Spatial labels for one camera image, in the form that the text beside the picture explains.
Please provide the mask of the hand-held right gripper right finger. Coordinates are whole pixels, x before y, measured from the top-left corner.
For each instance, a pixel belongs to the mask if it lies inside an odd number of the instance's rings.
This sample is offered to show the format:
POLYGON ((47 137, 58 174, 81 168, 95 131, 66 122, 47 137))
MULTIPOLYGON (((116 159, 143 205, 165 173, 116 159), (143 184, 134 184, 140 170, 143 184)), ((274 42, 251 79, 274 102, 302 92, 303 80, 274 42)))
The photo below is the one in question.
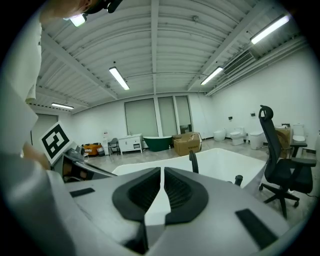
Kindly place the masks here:
POLYGON ((208 203, 191 222, 168 225, 149 250, 151 256, 280 256, 297 239, 300 226, 291 228, 282 215, 230 182, 171 168, 175 176, 202 185, 208 203), (258 218, 274 235, 262 248, 237 216, 250 210, 248 222, 258 218))

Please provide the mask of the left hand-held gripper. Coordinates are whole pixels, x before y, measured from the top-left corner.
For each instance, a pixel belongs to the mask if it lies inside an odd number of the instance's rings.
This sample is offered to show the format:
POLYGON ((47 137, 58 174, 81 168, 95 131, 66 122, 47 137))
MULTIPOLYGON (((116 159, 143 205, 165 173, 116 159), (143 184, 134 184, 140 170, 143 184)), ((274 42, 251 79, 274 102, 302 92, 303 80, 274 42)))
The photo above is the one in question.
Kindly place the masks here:
POLYGON ((65 183, 117 177, 114 173, 83 162, 84 148, 71 139, 61 121, 40 137, 40 146, 49 161, 50 169, 57 172, 65 183))

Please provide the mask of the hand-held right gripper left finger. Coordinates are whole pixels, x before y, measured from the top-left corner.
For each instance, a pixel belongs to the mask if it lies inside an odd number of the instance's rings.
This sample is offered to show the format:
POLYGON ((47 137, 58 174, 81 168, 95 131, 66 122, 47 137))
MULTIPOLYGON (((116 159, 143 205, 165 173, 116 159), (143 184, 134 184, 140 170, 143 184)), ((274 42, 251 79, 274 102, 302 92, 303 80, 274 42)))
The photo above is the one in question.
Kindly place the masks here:
POLYGON ((65 185, 86 217, 114 241, 140 255, 148 247, 145 214, 161 182, 160 167, 65 185))

